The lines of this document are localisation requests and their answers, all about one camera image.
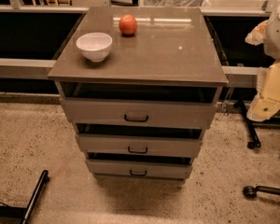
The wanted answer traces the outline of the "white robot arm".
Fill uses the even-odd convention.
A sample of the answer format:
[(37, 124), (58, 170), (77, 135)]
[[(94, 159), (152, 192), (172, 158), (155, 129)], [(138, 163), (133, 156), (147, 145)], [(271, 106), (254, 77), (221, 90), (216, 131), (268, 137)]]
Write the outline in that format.
[(267, 69), (259, 70), (257, 94), (246, 115), (250, 120), (262, 122), (280, 110), (280, 4), (268, 20), (246, 36), (245, 42), (254, 46), (262, 44), (265, 54), (274, 58)]

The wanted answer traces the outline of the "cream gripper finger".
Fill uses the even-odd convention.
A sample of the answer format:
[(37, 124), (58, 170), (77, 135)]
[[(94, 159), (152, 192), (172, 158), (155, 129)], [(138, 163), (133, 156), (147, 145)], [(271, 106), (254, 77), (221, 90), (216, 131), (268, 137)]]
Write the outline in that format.
[(263, 43), (265, 30), (268, 21), (259, 23), (246, 37), (245, 42), (250, 45), (260, 45)]

